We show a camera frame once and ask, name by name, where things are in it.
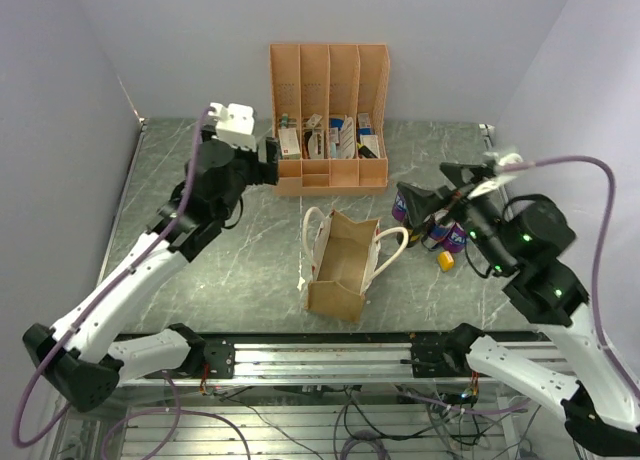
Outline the purple soda can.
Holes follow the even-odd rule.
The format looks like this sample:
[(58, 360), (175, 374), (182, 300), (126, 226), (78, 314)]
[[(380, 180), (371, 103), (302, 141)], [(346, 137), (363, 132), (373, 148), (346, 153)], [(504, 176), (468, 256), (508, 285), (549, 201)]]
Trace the purple soda can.
[(455, 222), (442, 242), (442, 248), (451, 254), (462, 252), (466, 246), (467, 235), (463, 227)]
[(405, 221), (405, 218), (407, 216), (406, 200), (400, 190), (396, 191), (395, 199), (391, 209), (391, 215), (400, 224)]

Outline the red cola can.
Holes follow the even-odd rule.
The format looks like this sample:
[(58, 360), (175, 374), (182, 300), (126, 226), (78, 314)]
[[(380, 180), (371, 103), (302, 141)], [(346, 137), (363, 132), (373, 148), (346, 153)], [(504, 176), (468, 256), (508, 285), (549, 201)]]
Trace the red cola can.
[(429, 231), (423, 245), (429, 250), (437, 250), (449, 235), (455, 221), (447, 210), (439, 210), (429, 220)]

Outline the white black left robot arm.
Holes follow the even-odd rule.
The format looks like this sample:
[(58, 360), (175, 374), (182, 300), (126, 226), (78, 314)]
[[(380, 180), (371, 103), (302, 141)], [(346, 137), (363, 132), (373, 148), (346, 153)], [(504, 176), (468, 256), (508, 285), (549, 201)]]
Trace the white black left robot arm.
[(46, 380), (75, 410), (104, 403), (121, 382), (162, 370), (200, 373), (206, 342), (182, 323), (130, 341), (123, 326), (172, 276), (223, 231), (235, 227), (242, 195), (253, 185), (278, 182), (280, 148), (272, 137), (232, 145), (222, 128), (201, 133), (185, 178), (139, 236), (128, 256), (73, 311), (53, 326), (32, 325), (23, 343)]

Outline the black yellow beverage can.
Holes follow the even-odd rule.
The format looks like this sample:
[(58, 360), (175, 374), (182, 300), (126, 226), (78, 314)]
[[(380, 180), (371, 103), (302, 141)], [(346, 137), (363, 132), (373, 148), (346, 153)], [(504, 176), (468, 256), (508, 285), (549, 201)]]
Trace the black yellow beverage can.
[(426, 227), (425, 224), (416, 226), (414, 228), (407, 228), (407, 231), (409, 233), (409, 240), (407, 243), (407, 247), (412, 248), (416, 244), (420, 243), (423, 237), (425, 236), (425, 234), (427, 233), (427, 230), (428, 228)]

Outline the brown canvas bag white handles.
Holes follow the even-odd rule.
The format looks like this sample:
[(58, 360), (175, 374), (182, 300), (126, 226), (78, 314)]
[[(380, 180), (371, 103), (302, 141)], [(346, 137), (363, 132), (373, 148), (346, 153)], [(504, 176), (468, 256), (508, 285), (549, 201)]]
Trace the brown canvas bag white handles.
[[(379, 253), (383, 238), (400, 237), (396, 251), (383, 263)], [(305, 308), (314, 314), (357, 323), (366, 303), (366, 292), (404, 252), (409, 231), (402, 227), (380, 229), (380, 220), (356, 222), (333, 210), (309, 208), (302, 221), (301, 240), (311, 263)]]

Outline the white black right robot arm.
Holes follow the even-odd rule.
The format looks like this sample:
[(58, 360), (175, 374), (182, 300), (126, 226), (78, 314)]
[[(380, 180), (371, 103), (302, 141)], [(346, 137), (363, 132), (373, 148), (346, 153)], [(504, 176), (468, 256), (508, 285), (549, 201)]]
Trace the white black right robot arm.
[(575, 232), (545, 195), (522, 196), (527, 205), (512, 218), (488, 197), (519, 173), (544, 164), (444, 162), (440, 170), (448, 185), (426, 190), (400, 182), (397, 190), (411, 230), (421, 229), (438, 211), (463, 228), (488, 263), (485, 275), (507, 279), (503, 292), (510, 304), (555, 345), (572, 375), (514, 353), (467, 323), (445, 337), (441, 364), (452, 375), (484, 374), (519, 391), (559, 418), (569, 436), (594, 455), (636, 457), (639, 382), (607, 343), (597, 289), (585, 288), (559, 259)]

